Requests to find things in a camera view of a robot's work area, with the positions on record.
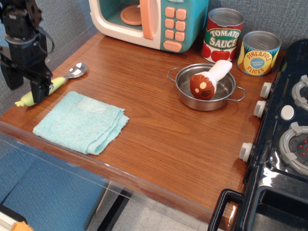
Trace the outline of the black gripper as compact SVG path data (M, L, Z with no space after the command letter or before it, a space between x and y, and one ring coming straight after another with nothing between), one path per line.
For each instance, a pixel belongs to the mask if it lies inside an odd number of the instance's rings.
M51 89L52 73L45 64L50 36L31 33L26 38L15 38L5 33L4 38L9 46L0 48L0 66L7 86L15 90L23 85L24 77L30 79L34 103L40 103Z

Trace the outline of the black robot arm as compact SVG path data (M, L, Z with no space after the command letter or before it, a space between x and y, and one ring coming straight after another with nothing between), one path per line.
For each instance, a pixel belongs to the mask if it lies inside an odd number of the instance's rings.
M29 79L33 100L40 103L51 91L52 72L45 60L51 37L40 27L42 11L34 0L2 0L0 21L8 47L0 48L0 67L7 86L15 90Z

